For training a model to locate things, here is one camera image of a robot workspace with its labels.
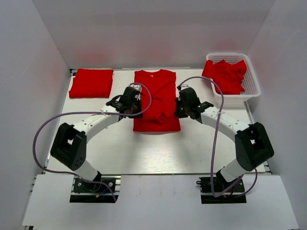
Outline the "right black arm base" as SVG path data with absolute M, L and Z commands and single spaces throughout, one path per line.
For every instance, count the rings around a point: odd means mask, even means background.
M 200 188 L 202 204 L 245 204 L 247 202 L 245 195 L 238 197 L 238 195 L 245 192 L 242 179 L 219 197 L 212 195 L 210 177 L 200 177 L 196 185 Z

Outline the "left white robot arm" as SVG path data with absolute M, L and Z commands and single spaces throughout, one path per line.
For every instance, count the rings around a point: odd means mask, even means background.
M 121 96 L 114 97 L 96 115 L 81 122 L 59 126 L 51 147 L 51 156 L 85 179 L 90 191 L 101 187 L 101 173 L 86 160 L 87 143 L 102 130 L 130 115 L 141 112 L 141 85 L 126 87 Z

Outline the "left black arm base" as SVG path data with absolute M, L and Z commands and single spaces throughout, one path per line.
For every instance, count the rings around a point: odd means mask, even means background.
M 120 192 L 120 176 L 102 177 L 101 181 L 106 183 L 112 190 L 117 199 Z M 90 184 L 82 181 L 80 178 L 73 180 L 70 203 L 115 203 L 109 189 L 102 184 Z

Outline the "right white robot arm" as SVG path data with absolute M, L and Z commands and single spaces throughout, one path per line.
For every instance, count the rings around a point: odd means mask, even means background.
M 189 117 L 215 128 L 235 144 L 236 157 L 216 173 L 217 187 L 228 191 L 234 181 L 274 156 L 274 150 L 263 124 L 247 124 L 223 114 L 212 103 L 201 103 L 191 87 L 179 89 L 176 98 L 177 118 Z

